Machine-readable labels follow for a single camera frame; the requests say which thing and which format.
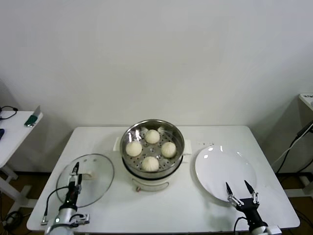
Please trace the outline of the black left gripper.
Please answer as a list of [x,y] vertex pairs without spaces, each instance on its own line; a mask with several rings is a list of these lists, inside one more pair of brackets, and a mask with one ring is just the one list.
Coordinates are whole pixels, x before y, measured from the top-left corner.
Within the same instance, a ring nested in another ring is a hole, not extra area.
[[76,208],[77,207],[77,200],[78,195],[81,192],[81,182],[82,182],[82,174],[78,173],[79,170],[79,162],[77,162],[69,175],[69,185],[68,185],[68,192],[66,194],[65,199],[65,207],[66,208]]

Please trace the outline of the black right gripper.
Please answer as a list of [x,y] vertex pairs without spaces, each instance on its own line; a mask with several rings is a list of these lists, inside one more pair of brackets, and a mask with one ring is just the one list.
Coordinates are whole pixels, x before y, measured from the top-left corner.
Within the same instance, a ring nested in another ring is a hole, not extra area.
[[250,227],[261,227],[263,226],[263,221],[257,211],[259,207],[258,193],[253,189],[248,181],[244,180],[246,188],[251,194],[251,198],[238,199],[233,195],[233,192],[226,182],[227,199],[232,206],[238,207],[238,211],[245,214],[248,225]]

